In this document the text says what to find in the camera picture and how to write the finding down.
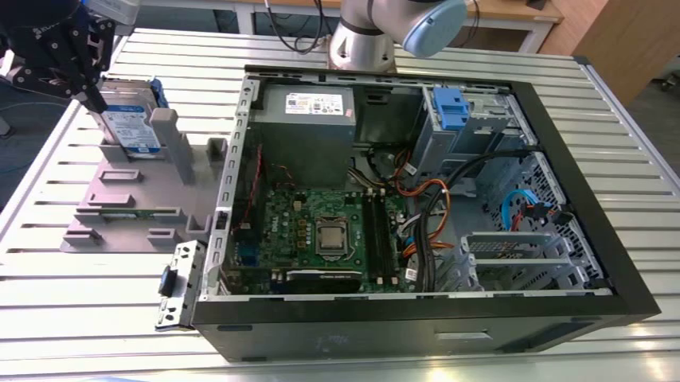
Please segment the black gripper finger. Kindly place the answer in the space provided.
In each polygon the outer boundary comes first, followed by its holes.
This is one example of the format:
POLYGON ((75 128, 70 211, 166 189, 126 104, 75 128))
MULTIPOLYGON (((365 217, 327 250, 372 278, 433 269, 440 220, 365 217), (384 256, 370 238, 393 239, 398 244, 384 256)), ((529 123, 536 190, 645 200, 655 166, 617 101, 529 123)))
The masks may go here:
POLYGON ((80 73, 95 83, 111 64, 116 22, 110 18, 78 19, 78 61, 80 73))
POLYGON ((78 42, 66 36, 17 37, 8 82, 15 87, 62 99, 76 99, 96 114, 107 110, 100 80, 88 83, 80 73, 78 42))

